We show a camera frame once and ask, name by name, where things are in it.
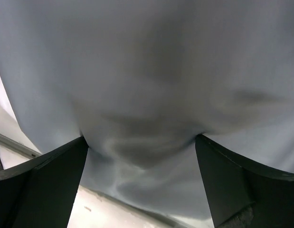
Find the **grey pillowcase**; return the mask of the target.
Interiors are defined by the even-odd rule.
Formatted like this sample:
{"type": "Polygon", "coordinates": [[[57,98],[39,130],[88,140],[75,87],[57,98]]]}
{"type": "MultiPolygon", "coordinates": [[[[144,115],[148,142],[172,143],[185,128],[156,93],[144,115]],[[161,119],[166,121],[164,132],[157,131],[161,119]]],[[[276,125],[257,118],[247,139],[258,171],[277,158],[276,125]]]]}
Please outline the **grey pillowcase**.
{"type": "Polygon", "coordinates": [[[294,0],[0,0],[0,98],[49,152],[80,135],[81,184],[208,219],[204,133],[294,173],[294,0]]]}

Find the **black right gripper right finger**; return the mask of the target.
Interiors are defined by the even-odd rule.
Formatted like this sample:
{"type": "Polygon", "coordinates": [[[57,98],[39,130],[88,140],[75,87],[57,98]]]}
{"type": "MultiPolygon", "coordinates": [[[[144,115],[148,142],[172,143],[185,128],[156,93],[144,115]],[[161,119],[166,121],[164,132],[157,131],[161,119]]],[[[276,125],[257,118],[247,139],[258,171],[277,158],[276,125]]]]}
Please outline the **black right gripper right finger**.
{"type": "Polygon", "coordinates": [[[204,135],[195,149],[216,228],[294,228],[294,173],[268,167],[204,135]]]}

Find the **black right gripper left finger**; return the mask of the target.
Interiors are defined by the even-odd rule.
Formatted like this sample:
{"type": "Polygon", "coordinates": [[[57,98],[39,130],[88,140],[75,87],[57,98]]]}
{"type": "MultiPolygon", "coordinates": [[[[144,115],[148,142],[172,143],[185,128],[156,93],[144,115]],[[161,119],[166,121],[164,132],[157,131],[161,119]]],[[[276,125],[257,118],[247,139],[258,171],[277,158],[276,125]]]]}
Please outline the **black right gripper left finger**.
{"type": "Polygon", "coordinates": [[[66,228],[88,145],[79,137],[0,171],[0,228],[66,228]]]}

